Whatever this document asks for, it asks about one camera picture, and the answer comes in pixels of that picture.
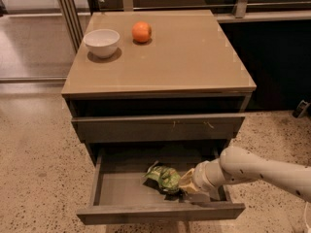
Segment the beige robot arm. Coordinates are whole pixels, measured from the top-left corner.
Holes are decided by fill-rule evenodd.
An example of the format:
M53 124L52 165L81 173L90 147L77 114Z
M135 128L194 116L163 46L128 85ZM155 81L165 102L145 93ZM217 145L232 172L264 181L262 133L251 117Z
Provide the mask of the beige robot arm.
M238 147L224 149L212 161L198 163L179 180L187 193L205 193L224 184L263 180L311 202L311 167L265 159Z

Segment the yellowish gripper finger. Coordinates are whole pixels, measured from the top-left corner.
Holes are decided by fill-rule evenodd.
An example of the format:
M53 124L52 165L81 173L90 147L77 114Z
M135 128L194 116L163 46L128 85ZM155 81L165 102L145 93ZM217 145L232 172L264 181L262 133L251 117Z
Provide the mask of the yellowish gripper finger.
M198 189L195 187L193 183L188 184L180 184L179 187L186 193L194 194L198 192Z
M189 169L181 178L180 183L191 183L192 182L192 176L194 173L194 169Z

